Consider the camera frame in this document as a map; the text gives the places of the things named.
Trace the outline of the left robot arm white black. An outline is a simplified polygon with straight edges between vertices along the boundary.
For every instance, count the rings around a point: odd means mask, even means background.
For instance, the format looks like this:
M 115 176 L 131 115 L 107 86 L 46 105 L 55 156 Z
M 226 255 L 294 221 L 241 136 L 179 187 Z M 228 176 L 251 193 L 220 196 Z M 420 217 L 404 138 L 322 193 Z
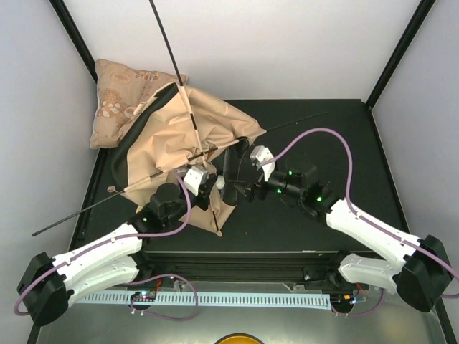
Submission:
M 171 237 L 189 223 L 194 207 L 205 208 L 214 179 L 193 193 L 179 179 L 161 185 L 138 213 L 117 229 L 72 251 L 31 258 L 16 288 L 19 298 L 14 314 L 29 316 L 45 326 L 87 295 L 116 285 L 148 285 L 154 276 L 151 265 L 141 261 L 146 239 Z

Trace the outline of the beige pet tent fabric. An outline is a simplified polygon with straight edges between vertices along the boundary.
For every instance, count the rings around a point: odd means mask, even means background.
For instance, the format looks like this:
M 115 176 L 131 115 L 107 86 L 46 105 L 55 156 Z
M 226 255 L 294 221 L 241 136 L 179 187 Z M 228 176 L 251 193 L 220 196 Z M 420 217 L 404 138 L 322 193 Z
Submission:
M 259 122 L 231 104 L 197 88 L 170 82 L 142 101 L 136 120 L 114 149 L 110 172 L 115 187 L 137 206 L 157 188 L 175 183 L 174 170 L 204 166 L 230 146 L 265 134 Z

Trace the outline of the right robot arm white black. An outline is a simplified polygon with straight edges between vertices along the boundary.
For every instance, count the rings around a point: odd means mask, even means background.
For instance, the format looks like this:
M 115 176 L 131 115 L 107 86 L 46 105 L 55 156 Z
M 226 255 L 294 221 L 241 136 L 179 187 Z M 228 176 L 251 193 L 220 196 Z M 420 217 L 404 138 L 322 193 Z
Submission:
M 429 312 L 453 280 L 443 243 L 428 235 L 421 239 L 394 228 L 339 198 L 316 179 L 316 168 L 307 172 L 273 170 L 253 182 L 234 180 L 229 186 L 248 201 L 269 193 L 287 196 L 312 221 L 345 234 L 378 258 L 345 254 L 326 270 L 327 283 L 344 288 L 363 283 L 395 293 L 409 306 Z

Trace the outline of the black tent pole one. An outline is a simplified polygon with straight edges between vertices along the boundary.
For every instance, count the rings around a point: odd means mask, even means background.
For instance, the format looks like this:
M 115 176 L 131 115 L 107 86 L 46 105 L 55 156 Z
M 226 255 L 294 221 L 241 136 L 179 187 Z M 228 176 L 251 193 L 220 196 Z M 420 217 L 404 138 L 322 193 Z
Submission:
M 162 88 L 163 91 L 171 91 L 171 99 L 152 114 L 144 128 L 145 134 L 151 134 L 152 156 L 156 169 L 154 173 L 164 171 L 166 166 L 176 159 L 191 158 L 200 153 L 202 157 L 189 164 L 207 167 L 191 103 L 180 74 L 176 75 L 177 82 Z M 158 188 L 161 183 L 167 181 L 170 172 L 172 171 L 154 178 L 148 183 L 149 186 Z

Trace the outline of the black tent pole two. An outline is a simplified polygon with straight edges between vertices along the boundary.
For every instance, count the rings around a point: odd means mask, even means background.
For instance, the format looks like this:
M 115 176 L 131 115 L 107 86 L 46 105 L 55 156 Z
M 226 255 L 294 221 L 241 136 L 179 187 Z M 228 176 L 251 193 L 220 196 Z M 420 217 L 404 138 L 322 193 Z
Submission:
M 79 215 L 85 213 L 86 211 L 89 211 L 90 209 L 101 205 L 102 203 L 108 201 L 109 199 L 112 199 L 112 198 L 114 198 L 116 196 L 120 196 L 121 194 L 124 194 L 126 192 L 126 189 L 128 189 L 129 191 L 133 190 L 134 188 L 137 188 L 137 187 L 143 185 L 144 183 L 150 182 L 151 180 L 153 180 L 154 178 L 156 178 L 158 176 L 161 176 L 163 174 L 167 174 L 169 171 L 175 171 L 176 169 L 180 170 L 183 166 L 187 166 L 187 165 L 189 165 L 190 162 L 194 161 L 197 158 L 201 158 L 201 157 L 202 157 L 202 154 L 200 153 L 197 156 L 193 156 L 191 158 L 185 157 L 185 158 L 180 158 L 179 160 L 176 159 L 175 161 L 172 161 L 172 164 L 167 165 L 166 169 L 164 171 L 160 170 L 157 173 L 153 173 L 153 174 L 141 179 L 140 181 L 135 182 L 132 186 L 129 186 L 127 188 L 123 188 L 120 191 L 116 191 L 115 193 L 111 194 L 110 196 L 106 197 L 105 199 L 99 200 L 99 201 L 97 201 L 97 202 L 95 202 L 95 203 L 93 203 L 93 204 L 91 204 L 89 206 L 86 206 L 85 208 L 82 208 L 81 210 L 76 211 L 75 213 L 70 214 L 69 216 L 66 216 L 63 219 L 60 219 L 60 220 L 56 221 L 55 223 L 50 224 L 50 225 L 46 226 L 45 228 L 40 229 L 40 230 L 32 233 L 32 237 L 36 237 L 36 236 L 40 235 L 41 233 L 44 233 L 45 231 L 50 230 L 51 228 L 54 228 L 54 227 L 60 225 L 61 223 L 66 222 L 67 220 L 70 220 L 70 219 L 72 219 L 72 218 L 74 218 L 76 216 L 79 216 Z

